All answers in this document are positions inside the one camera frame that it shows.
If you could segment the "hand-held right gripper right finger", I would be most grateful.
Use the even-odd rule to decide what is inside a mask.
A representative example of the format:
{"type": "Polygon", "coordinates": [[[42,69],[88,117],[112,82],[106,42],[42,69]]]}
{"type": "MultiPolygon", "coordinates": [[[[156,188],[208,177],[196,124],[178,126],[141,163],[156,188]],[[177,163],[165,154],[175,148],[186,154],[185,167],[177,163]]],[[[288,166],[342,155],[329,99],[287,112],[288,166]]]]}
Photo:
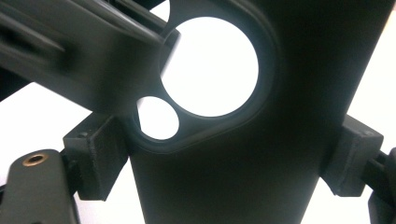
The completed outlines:
{"type": "Polygon", "coordinates": [[[332,156],[321,174],[334,195],[362,195],[364,167],[368,160],[376,157],[383,140],[381,133],[349,115],[345,116],[332,156]]]}

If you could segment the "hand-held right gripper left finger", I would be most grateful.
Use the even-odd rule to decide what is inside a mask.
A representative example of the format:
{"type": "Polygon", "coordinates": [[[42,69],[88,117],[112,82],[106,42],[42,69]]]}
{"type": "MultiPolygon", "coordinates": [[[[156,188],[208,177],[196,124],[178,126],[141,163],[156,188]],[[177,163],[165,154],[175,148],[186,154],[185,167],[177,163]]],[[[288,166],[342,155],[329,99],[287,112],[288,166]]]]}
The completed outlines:
{"type": "Polygon", "coordinates": [[[83,201],[105,201],[128,160],[126,137],[117,118],[91,113],[63,138],[64,155],[78,172],[83,201]]]}

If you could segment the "black phone case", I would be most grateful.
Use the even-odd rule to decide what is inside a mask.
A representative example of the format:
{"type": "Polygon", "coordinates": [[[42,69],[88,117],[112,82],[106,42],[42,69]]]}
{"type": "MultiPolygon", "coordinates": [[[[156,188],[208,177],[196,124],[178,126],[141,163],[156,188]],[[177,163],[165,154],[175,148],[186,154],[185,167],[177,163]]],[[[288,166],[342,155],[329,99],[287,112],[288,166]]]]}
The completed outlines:
{"type": "Polygon", "coordinates": [[[157,141],[131,131],[147,224],[298,224],[394,0],[170,0],[168,29],[216,17],[254,46],[259,78],[224,117],[179,110],[157,141]]]}

